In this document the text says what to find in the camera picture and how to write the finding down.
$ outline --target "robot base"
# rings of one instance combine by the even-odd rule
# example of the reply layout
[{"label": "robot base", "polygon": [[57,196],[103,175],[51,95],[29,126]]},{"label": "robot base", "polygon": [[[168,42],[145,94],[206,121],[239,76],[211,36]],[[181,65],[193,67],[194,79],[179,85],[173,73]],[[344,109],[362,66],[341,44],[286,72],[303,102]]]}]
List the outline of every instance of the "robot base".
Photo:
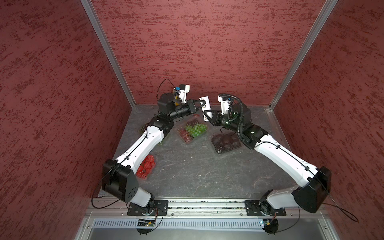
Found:
[{"label": "robot base", "polygon": [[[168,211],[168,200],[155,200],[154,203],[155,205],[153,208],[150,208],[151,211],[149,214],[143,207],[140,207],[137,204],[129,203],[127,215],[128,216],[154,216],[156,213],[155,211],[157,210],[156,208],[158,208],[163,210],[164,216],[166,216]],[[160,210],[157,210],[157,214],[161,215],[162,212]]]},{"label": "robot base", "polygon": [[246,200],[245,203],[245,209],[247,210],[247,216],[272,216],[274,217],[275,213],[276,216],[287,216],[287,213],[285,212],[284,208],[275,209],[272,214],[266,215],[261,212],[260,206],[259,206],[259,200]]}]

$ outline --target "red textured wall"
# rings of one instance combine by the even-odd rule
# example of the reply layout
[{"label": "red textured wall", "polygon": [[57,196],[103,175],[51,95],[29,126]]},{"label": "red textured wall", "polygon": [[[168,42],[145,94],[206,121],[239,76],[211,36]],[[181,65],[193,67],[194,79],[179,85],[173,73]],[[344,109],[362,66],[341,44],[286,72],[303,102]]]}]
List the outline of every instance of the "red textured wall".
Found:
[{"label": "red textured wall", "polygon": [[0,238],[73,239],[130,106],[79,0],[0,3]]},{"label": "red textured wall", "polygon": [[275,112],[292,150],[332,171],[342,239],[384,236],[384,4],[339,0]]},{"label": "red textured wall", "polygon": [[[324,0],[94,0],[137,103],[165,78],[188,98],[233,93],[268,105]],[[165,83],[162,92],[171,90]]]}]

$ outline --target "white robot arm segment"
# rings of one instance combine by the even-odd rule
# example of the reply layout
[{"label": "white robot arm segment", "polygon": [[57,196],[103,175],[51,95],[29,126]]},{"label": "white robot arm segment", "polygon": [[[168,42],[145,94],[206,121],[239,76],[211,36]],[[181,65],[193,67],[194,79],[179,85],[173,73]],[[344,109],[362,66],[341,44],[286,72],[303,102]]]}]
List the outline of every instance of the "white robot arm segment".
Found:
[{"label": "white robot arm segment", "polygon": [[158,127],[148,126],[143,135],[116,160],[125,167],[129,165],[136,174],[145,157],[162,139],[164,139],[163,131],[159,130]]},{"label": "white robot arm segment", "polygon": [[313,174],[317,173],[316,166],[304,161],[281,146],[271,135],[265,135],[260,138],[260,140],[261,142],[255,146],[255,150],[276,163],[281,169],[288,173],[300,187],[304,187],[309,182],[308,178],[313,178]]}]

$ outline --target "gray countertop surface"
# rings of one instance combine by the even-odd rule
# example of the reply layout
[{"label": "gray countertop surface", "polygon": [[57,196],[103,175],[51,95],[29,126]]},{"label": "gray countertop surface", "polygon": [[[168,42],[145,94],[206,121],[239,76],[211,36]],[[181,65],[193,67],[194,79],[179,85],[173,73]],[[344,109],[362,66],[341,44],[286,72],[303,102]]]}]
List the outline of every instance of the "gray countertop surface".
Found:
[{"label": "gray countertop surface", "polygon": [[[249,108],[252,122],[273,136],[265,108]],[[137,105],[133,109],[114,159],[137,141],[141,135],[140,128],[155,114],[157,105]],[[275,163],[244,145],[227,153],[216,153],[211,138],[220,133],[220,127],[209,122],[206,122],[209,128],[204,135],[186,144],[176,130],[183,122],[176,122],[166,138],[150,152],[156,162],[152,173],[145,180],[138,178],[139,186],[156,197],[258,199],[270,189],[278,190],[295,184]],[[99,195],[106,194],[101,190]]]}]

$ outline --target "black cable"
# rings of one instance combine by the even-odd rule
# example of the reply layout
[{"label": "black cable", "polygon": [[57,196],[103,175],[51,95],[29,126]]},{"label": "black cable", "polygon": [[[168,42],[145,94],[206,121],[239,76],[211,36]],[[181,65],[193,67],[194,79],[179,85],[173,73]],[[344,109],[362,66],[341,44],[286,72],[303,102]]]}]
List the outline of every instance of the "black cable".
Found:
[{"label": "black cable", "polygon": [[[138,146],[140,146],[140,144],[142,143],[142,142],[144,142],[144,140],[148,137],[148,130],[146,130],[146,135],[145,135],[145,138],[143,138],[143,140],[135,147],[135,149],[133,149],[133,151],[132,152],[130,152],[129,153],[129,155],[128,156],[126,156],[125,158],[124,158],[124,160],[123,161],[121,161],[121,162],[119,162],[119,164],[122,164],[125,160],[127,160],[128,158],[129,158],[129,156],[136,150],[136,148],[138,147]],[[96,208],[96,209],[103,209],[103,208],[106,208],[106,207],[109,207],[109,206],[111,206],[112,204],[114,204],[114,203],[116,203],[117,201],[119,201],[120,199],[118,199],[118,200],[116,200],[116,201],[114,201],[113,203],[111,203],[111,204],[109,204],[109,205],[106,205],[106,206],[103,206],[103,207],[96,207],[94,204],[93,204],[93,196],[95,195],[95,192],[96,192],[96,190],[98,189],[98,186],[103,182],[103,179],[110,173],[110,172],[112,172],[113,170],[116,170],[117,168],[119,167],[119,165],[117,165],[116,167],[114,167],[114,168],[111,168],[101,179],[100,179],[100,182],[97,184],[97,186],[96,186],[96,188],[95,188],[95,190],[93,191],[93,194],[92,194],[92,196],[91,196],[91,204],[92,204],[92,207],[94,207],[94,208]]]},{"label": "black cable", "polygon": [[175,86],[173,85],[173,83],[172,83],[168,78],[164,79],[164,80],[160,83],[159,88],[157,89],[157,94],[156,94],[156,99],[157,99],[157,100],[159,100],[159,90],[160,90],[161,84],[163,84],[163,82],[165,82],[165,80],[168,80],[168,81],[172,84],[173,88],[175,88]]},{"label": "black cable", "polygon": [[354,221],[354,222],[359,222],[359,219],[358,219],[355,215],[353,215],[353,214],[350,213],[349,211],[347,211],[347,210],[341,208],[341,207],[336,203],[336,201],[333,199],[333,197],[331,196],[331,194],[330,194],[330,192],[328,191],[328,189],[324,186],[324,184],[320,181],[320,179],[319,179],[313,172],[311,172],[311,171],[309,170],[309,168],[308,168],[307,166],[305,166],[304,164],[302,164],[299,160],[297,160],[295,157],[293,157],[293,156],[292,156],[291,154],[289,154],[287,151],[285,151],[284,149],[280,148],[280,146],[277,146],[276,144],[271,143],[271,142],[267,142],[267,143],[270,143],[270,144],[274,145],[275,147],[277,147],[278,149],[282,150],[283,152],[285,152],[286,154],[288,154],[290,157],[292,157],[293,159],[295,159],[298,163],[300,163],[306,170],[308,170],[308,172],[310,172],[310,173],[313,175],[313,178],[321,184],[322,188],[325,190],[325,192],[328,194],[328,196],[331,198],[331,200],[335,203],[335,205],[336,205],[335,207],[337,207],[337,208],[338,208],[344,215],[346,215],[346,216],[347,216],[349,219],[351,219],[352,221]]},{"label": "black cable", "polygon": [[280,230],[280,231],[277,231],[277,232],[275,232],[275,233],[278,233],[278,232],[282,232],[282,231],[285,231],[285,230],[288,230],[288,229],[290,229],[290,228],[292,228],[293,226],[295,226],[296,225],[296,223],[298,223],[299,222],[299,220],[300,220],[300,207],[299,207],[299,218],[297,219],[297,221],[292,225],[292,226],[290,226],[290,227],[287,227],[286,229],[283,229],[283,230]]},{"label": "black cable", "polygon": [[150,232],[153,232],[158,226],[160,226],[160,224],[161,224],[161,222],[163,221],[163,218],[164,218],[164,212],[163,212],[163,210],[162,209],[158,209],[157,207],[155,207],[157,210],[160,210],[161,211],[161,220],[160,220],[160,222],[159,222],[159,224],[154,228],[154,229],[152,229],[151,231],[149,231],[148,233],[150,233]]},{"label": "black cable", "polygon": [[92,207],[94,207],[94,208],[96,208],[96,209],[103,209],[103,208],[106,208],[106,207],[109,207],[109,206],[111,206],[112,204],[114,204],[114,203],[116,203],[118,200],[120,200],[120,199],[118,199],[118,200],[116,200],[116,201],[114,201],[113,203],[111,203],[111,204],[108,204],[108,205],[106,205],[106,206],[103,206],[103,207],[96,207],[94,204],[93,204],[93,196],[95,195],[95,192],[96,192],[96,189],[98,189],[97,187],[100,185],[100,183],[102,183],[103,182],[103,178],[105,178],[105,176],[107,176],[112,170],[115,170],[117,167],[115,167],[115,168],[111,168],[102,178],[101,178],[101,180],[100,180],[100,182],[97,184],[97,186],[96,186],[96,188],[95,188],[95,190],[93,191],[93,194],[92,194],[92,196],[91,196],[91,204],[92,204]]},{"label": "black cable", "polygon": [[221,131],[221,129],[223,129],[223,128],[225,128],[225,127],[220,128],[220,132],[221,132],[222,134],[225,134],[225,135],[228,135],[228,136],[233,136],[233,135],[236,134],[235,132],[233,132],[233,134],[223,133],[223,131]]},{"label": "black cable", "polygon": [[159,224],[157,224],[156,227],[155,227],[154,229],[152,229],[151,231],[149,231],[149,232],[140,232],[139,230],[142,230],[142,229],[145,229],[145,228],[141,228],[141,229],[137,229],[137,228],[136,228],[136,230],[137,230],[140,234],[145,234],[145,235],[147,235],[148,233],[153,232],[158,226],[160,226],[161,222],[163,221],[163,218],[164,218],[164,212],[163,212],[163,210],[162,210],[162,209],[158,209],[157,207],[154,207],[154,209],[156,209],[156,211],[157,211],[157,210],[160,210],[161,213],[162,213],[162,215],[161,215],[161,220],[160,220]]},{"label": "black cable", "polygon": [[233,98],[234,100],[236,100],[239,103],[239,105],[240,105],[240,116],[239,116],[239,124],[237,124],[237,136],[239,137],[241,142],[244,142],[245,140],[243,139],[243,136],[242,136],[243,133],[242,133],[242,130],[241,130],[242,120],[243,120],[243,102],[240,100],[240,98],[238,98],[238,97],[236,97],[236,96],[234,96],[232,94],[228,94],[228,93],[220,93],[218,96],[221,97],[221,98],[222,97],[231,98],[231,100]]},{"label": "black cable", "polygon": [[232,104],[233,104],[233,101],[231,100],[231,103],[229,105],[229,109],[228,109],[228,121],[230,122],[233,122],[235,121],[235,119],[237,118],[238,115],[235,115],[233,118],[230,118],[231,116],[231,112],[232,112]]},{"label": "black cable", "polygon": [[[337,207],[336,205],[333,205],[333,204],[326,204],[326,203],[323,203],[324,205],[328,205],[328,206],[332,206],[332,207]],[[349,211],[345,210],[344,208],[341,208],[343,209],[343,211],[346,211],[347,213],[351,214],[352,216],[354,216],[355,218],[357,218],[355,215],[353,215],[352,213],[350,213]]]}]

